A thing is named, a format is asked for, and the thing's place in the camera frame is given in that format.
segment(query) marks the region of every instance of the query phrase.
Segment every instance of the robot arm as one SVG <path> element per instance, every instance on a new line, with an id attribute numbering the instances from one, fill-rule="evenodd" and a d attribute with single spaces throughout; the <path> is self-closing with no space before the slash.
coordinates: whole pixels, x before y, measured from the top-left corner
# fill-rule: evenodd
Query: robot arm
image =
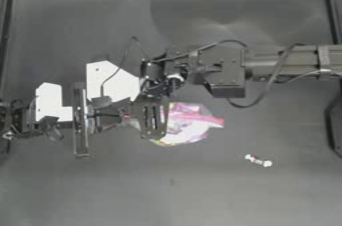
<path id="1" fill-rule="evenodd" d="M 225 43 L 234 43 L 239 48 L 229 48 Z M 52 91 L 36 92 L 28 105 L 3 102 L 3 138 L 11 141 L 47 135 L 51 139 L 62 139 L 60 129 L 72 128 L 75 155 L 83 157 L 90 154 L 90 135 L 134 118 L 139 122 L 142 138 L 159 139 L 167 130 L 170 96 L 186 81 L 203 85 L 213 97 L 226 98 L 233 106 L 249 108 L 259 103 L 274 83 L 289 83 L 303 77 L 341 78 L 342 46 L 295 44 L 281 52 L 255 55 L 242 42 L 223 40 L 201 48 L 170 49 L 158 58 L 143 60 L 136 79 L 123 79 L 120 76 L 130 73 L 114 67 L 114 74 L 110 73 L 100 82 L 90 85 L 87 79 L 87 84 L 75 84 L 72 107 L 62 106 L 62 93 L 43 99 Z M 265 90 L 253 103 L 238 104 L 231 99 L 246 97 L 249 80 L 266 82 Z M 120 90 L 124 90 L 124 96 L 120 96 Z M 54 108 L 54 112 L 42 114 L 36 110 L 38 104 L 40 109 L 42 105 Z"/>

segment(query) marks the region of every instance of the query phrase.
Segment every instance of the wire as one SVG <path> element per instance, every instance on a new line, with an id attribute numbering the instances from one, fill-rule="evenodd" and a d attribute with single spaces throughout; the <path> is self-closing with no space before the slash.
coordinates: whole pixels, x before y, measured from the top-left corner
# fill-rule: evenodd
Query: wire
<path id="1" fill-rule="evenodd" d="M 227 98 L 229 103 L 231 104 L 231 106 L 234 106 L 235 108 L 239 108 L 239 109 L 246 109 L 246 108 L 250 108 L 254 105 L 257 105 L 263 100 L 263 98 L 266 97 L 266 95 L 269 94 L 269 92 L 271 90 L 274 82 L 277 81 L 279 72 L 281 72 L 281 70 L 283 68 L 283 65 L 286 63 L 286 60 L 287 60 L 290 54 L 291 54 L 293 49 L 295 48 L 295 46 L 302 46 L 302 45 L 303 44 L 299 44 L 299 43 L 293 44 L 287 49 L 285 49 L 282 51 L 278 63 L 275 65 L 275 67 L 274 67 L 274 71 L 273 71 L 271 77 L 269 78 L 269 81 L 266 83 L 265 89 L 259 93 L 259 95 L 255 98 L 255 100 L 251 103 L 249 103 L 249 104 L 239 104 L 239 103 L 235 103 L 234 101 L 231 101 L 230 98 Z"/>
<path id="2" fill-rule="evenodd" d="M 123 52 L 123 56 L 122 56 L 122 60 L 120 60 L 120 63 L 119 63 L 119 67 L 115 70 L 115 72 L 112 73 L 112 75 L 107 79 L 104 79 L 104 81 L 102 82 L 102 85 L 100 85 L 100 94 L 102 94 L 102 96 L 104 96 L 104 84 L 115 77 L 115 75 L 119 73 L 119 71 L 123 68 L 123 65 L 124 65 L 124 62 L 126 62 L 126 59 L 127 59 L 127 56 L 128 56 L 128 51 L 130 51 L 130 49 L 132 47 L 132 41 L 139 45 L 139 51 L 143 54 L 144 59 L 150 58 L 150 56 L 147 55 L 147 53 L 144 52 L 144 50 L 142 48 L 142 43 L 139 42 L 138 37 L 132 36 L 130 38 L 128 44 L 127 44 L 124 52 Z"/>
<path id="3" fill-rule="evenodd" d="M 218 45 L 221 45 L 221 44 L 223 44 L 223 43 L 234 43 L 234 44 L 241 45 L 241 46 L 245 47 L 245 48 L 249 48 L 249 46 L 247 46 L 242 41 L 235 40 L 235 39 L 225 39 L 225 40 L 221 40 L 221 41 L 218 41 L 218 42 L 214 42 L 214 43 L 211 43 L 211 44 L 209 44 L 209 45 L 206 45 L 206 46 L 202 46 L 201 48 L 197 49 L 197 51 L 201 51 L 201 52 L 202 52 L 202 51 L 209 50 L 209 49 L 211 49 L 213 47 L 215 47 L 215 46 L 218 46 Z M 157 59 L 157 60 L 152 60 L 152 62 L 174 61 L 174 60 L 177 60 L 177 59 L 189 57 L 189 54 L 190 54 L 190 53 L 186 52 L 185 54 L 178 55 L 177 57 Z"/>
<path id="4" fill-rule="evenodd" d="M 287 79 L 287 80 L 283 80 L 283 81 L 277 80 L 275 83 L 277 83 L 277 84 L 289 84 L 289 83 L 291 83 L 291 82 L 294 82 L 294 81 L 297 81 L 297 80 L 299 80 L 299 79 L 302 79 L 302 78 L 305 78 L 305 77 L 309 77 L 309 76 L 311 76 L 313 74 L 319 73 L 319 72 L 321 72 L 319 70 L 313 70 L 313 71 L 309 71 L 309 72 L 301 74 L 299 76 L 293 77 L 293 78 L 290 78 L 290 79 Z"/>

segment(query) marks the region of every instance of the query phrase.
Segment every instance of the plastic bag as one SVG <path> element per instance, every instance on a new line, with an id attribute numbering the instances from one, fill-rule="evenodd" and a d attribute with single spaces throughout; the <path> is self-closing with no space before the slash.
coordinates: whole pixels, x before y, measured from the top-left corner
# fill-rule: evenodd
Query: plastic bag
<path id="1" fill-rule="evenodd" d="M 223 128 L 225 119 L 213 117 L 199 104 L 170 103 L 167 134 L 161 140 L 151 140 L 159 146 L 177 146 L 203 140 L 210 128 Z"/>

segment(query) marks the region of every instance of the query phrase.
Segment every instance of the black cable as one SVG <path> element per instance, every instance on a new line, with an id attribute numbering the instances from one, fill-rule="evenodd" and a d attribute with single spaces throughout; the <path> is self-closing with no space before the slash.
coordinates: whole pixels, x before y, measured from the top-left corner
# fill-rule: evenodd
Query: black cable
<path id="1" fill-rule="evenodd" d="M 107 83 L 107 81 L 108 81 L 110 79 L 114 78 L 114 76 L 119 73 L 119 71 L 120 71 L 122 68 L 123 68 L 123 65 L 124 65 L 124 62 L 126 62 L 126 59 L 127 59 L 127 56 L 128 56 L 128 51 L 130 51 L 130 49 L 131 49 L 131 47 L 132 47 L 132 41 L 139 45 L 139 51 L 140 51 L 140 53 L 143 54 L 144 59 L 148 59 L 148 58 L 150 58 L 148 55 L 147 55 L 147 53 L 144 52 L 144 50 L 143 50 L 143 48 L 142 48 L 142 44 L 140 44 L 140 42 L 139 42 L 138 37 L 132 36 L 132 37 L 130 38 L 128 44 L 127 44 L 126 49 L 124 49 L 124 52 L 123 52 L 123 56 L 122 56 L 122 60 L 120 60 L 120 63 L 119 63 L 119 67 L 118 67 L 116 71 L 112 73 L 112 75 L 111 75 L 107 79 L 104 79 L 104 81 L 102 82 L 102 85 L 100 85 L 100 95 L 102 95 L 102 96 L 104 96 L 104 88 L 103 88 L 103 87 L 104 87 L 104 84 Z"/>
<path id="2" fill-rule="evenodd" d="M 249 46 L 239 40 L 235 40 L 235 39 L 225 39 L 225 40 L 221 40 L 218 42 L 214 42 L 206 46 L 202 46 L 197 49 L 197 51 L 205 51 L 205 50 L 209 50 L 211 49 L 213 47 L 223 44 L 223 43 L 234 43 L 234 44 L 238 44 L 241 45 L 242 47 L 245 48 L 249 48 Z M 157 59 L 157 60 L 152 60 L 152 62 L 166 62 L 166 61 L 174 61 L 177 59 L 181 59 L 181 58 L 186 58 L 189 57 L 189 52 L 186 52 L 185 54 L 182 55 L 178 55 L 177 57 L 173 57 L 173 58 L 162 58 L 162 59 Z"/>
<path id="3" fill-rule="evenodd" d="M 299 44 L 299 43 L 298 44 L 293 44 L 287 49 L 285 49 L 282 51 L 278 63 L 275 65 L 275 67 L 274 67 L 273 74 L 271 74 L 271 76 L 269 78 L 269 81 L 266 83 L 265 89 L 259 93 L 257 99 L 250 104 L 239 104 L 239 103 L 235 103 L 234 101 L 231 101 L 230 98 L 227 98 L 227 101 L 231 104 L 231 106 L 234 106 L 235 108 L 239 108 L 239 109 L 246 109 L 246 108 L 250 108 L 254 105 L 257 105 L 263 100 L 263 98 L 266 97 L 266 95 L 269 94 L 269 92 L 271 90 L 274 82 L 277 81 L 278 75 L 281 73 L 281 70 L 282 70 L 283 65 L 286 63 L 286 60 L 287 60 L 287 58 L 289 58 L 289 56 L 291 54 L 293 49 L 295 48 L 295 46 L 302 46 L 302 45 L 303 44 Z"/>

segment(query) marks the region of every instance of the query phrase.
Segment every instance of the white bracket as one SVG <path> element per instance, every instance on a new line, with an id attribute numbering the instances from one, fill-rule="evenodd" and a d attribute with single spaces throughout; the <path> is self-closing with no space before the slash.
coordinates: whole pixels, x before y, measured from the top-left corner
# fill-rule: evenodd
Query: white bracket
<path id="1" fill-rule="evenodd" d="M 87 64 L 87 98 L 90 100 L 102 96 L 102 85 L 103 95 L 110 96 L 112 102 L 126 98 L 130 98 L 131 101 L 135 100 L 140 93 L 139 78 L 123 69 L 110 78 L 116 70 L 118 66 L 108 61 Z"/>
<path id="2" fill-rule="evenodd" d="M 36 121 L 46 116 L 59 118 L 59 122 L 72 121 L 72 107 L 63 107 L 62 86 L 43 83 L 36 89 Z"/>

